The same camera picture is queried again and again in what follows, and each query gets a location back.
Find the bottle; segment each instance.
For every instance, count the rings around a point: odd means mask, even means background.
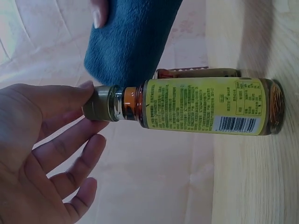
[[[195,77],[240,77],[240,73],[238,70],[230,68],[209,69],[208,67],[197,67],[170,70],[157,69],[154,75],[154,79]]]
[[[280,131],[285,105],[275,81],[205,77],[98,86],[82,109],[90,120],[135,120],[149,129],[269,135]]]

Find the metal bottle cap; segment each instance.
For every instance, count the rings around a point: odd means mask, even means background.
[[[93,95],[82,107],[84,116],[89,120],[113,121],[109,113],[109,97],[111,87],[97,86]]]

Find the towel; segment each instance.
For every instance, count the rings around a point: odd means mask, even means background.
[[[84,66],[104,85],[139,86],[157,69],[182,0],[110,0],[107,24],[92,27]]]

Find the wood grain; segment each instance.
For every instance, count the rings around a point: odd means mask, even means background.
[[[299,223],[299,1],[208,0],[211,68],[278,80],[285,122],[273,136],[216,135],[213,224]]]

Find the barcode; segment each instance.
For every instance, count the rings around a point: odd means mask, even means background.
[[[213,129],[217,132],[255,133],[259,123],[259,118],[216,116]]]

